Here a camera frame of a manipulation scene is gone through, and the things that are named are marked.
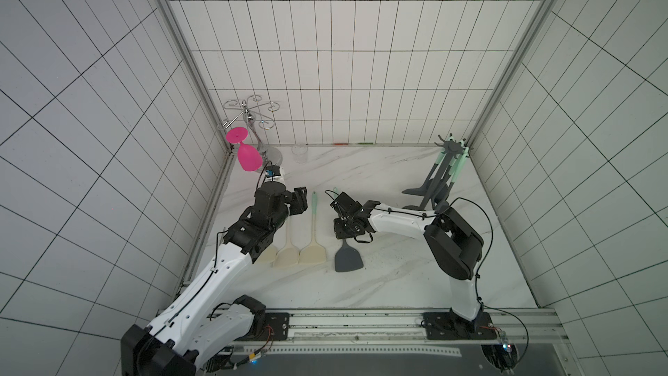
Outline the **grey utensil green handle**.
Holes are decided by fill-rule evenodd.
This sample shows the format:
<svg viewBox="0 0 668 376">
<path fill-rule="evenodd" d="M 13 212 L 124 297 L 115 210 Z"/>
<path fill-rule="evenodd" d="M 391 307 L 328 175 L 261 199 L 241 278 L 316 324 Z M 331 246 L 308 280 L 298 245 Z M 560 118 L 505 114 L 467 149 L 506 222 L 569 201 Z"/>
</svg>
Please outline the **grey utensil green handle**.
<svg viewBox="0 0 668 376">
<path fill-rule="evenodd" d="M 335 254 L 334 267 L 336 273 L 349 273 L 364 267 L 363 259 L 358 250 L 342 240 L 342 246 Z"/>
</svg>

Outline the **cream spatula green handle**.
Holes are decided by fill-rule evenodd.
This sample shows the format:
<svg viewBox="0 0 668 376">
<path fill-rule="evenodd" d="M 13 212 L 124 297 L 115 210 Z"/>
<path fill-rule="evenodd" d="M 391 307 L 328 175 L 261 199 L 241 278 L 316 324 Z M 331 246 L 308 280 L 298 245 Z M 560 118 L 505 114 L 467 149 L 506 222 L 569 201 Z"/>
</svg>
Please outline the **cream spatula green handle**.
<svg viewBox="0 0 668 376">
<path fill-rule="evenodd" d="M 278 254 L 278 247 L 269 245 L 257 258 L 257 264 L 271 264 Z"/>
</svg>

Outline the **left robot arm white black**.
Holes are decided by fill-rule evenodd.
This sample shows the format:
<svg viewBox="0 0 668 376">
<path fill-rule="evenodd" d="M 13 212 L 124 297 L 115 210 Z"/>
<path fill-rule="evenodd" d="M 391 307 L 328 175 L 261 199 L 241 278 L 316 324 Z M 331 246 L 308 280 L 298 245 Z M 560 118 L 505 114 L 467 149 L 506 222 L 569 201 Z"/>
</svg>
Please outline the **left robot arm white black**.
<svg viewBox="0 0 668 376">
<path fill-rule="evenodd" d="M 224 294 L 273 242 L 290 216 L 308 208 L 308 191 L 266 182 L 239 220 L 217 234 L 205 270 L 147 327 L 133 325 L 121 339 L 124 375 L 194 375 L 226 346 L 264 333 L 266 307 L 247 295 L 223 309 Z"/>
</svg>

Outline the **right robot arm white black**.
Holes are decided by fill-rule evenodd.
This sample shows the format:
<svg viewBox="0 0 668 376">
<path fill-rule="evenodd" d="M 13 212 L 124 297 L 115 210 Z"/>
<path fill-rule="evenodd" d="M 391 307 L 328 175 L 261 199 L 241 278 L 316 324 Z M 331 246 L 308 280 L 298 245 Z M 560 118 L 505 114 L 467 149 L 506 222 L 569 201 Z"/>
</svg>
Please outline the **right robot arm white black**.
<svg viewBox="0 0 668 376">
<path fill-rule="evenodd" d="M 393 233 L 426 242 L 438 267 L 451 280 L 450 312 L 471 325 L 482 317 L 476 280 L 485 242 L 454 208 L 414 211 L 376 200 L 360 204 L 347 193 L 337 194 L 331 208 L 337 214 L 333 229 L 339 240 Z"/>
</svg>

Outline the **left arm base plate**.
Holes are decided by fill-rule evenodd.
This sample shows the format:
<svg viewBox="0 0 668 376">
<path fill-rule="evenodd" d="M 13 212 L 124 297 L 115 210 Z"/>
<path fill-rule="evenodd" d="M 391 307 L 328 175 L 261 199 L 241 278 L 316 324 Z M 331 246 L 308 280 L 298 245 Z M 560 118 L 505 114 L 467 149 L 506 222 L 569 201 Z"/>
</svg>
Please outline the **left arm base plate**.
<svg viewBox="0 0 668 376">
<path fill-rule="evenodd" d="M 290 329 L 289 313 L 265 313 L 254 320 L 250 331 L 236 341 L 284 341 L 288 339 Z"/>
</svg>

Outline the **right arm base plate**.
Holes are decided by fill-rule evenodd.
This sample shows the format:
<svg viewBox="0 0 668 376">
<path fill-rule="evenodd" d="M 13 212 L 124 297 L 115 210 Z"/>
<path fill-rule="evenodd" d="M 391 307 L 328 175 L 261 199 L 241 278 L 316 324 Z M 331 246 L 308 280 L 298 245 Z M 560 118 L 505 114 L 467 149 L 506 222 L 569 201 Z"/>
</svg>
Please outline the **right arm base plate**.
<svg viewBox="0 0 668 376">
<path fill-rule="evenodd" d="M 490 315 L 485 312 L 479 313 L 473 321 L 452 311 L 424 313 L 421 326 L 426 329 L 429 340 L 494 340 L 498 337 Z"/>
</svg>

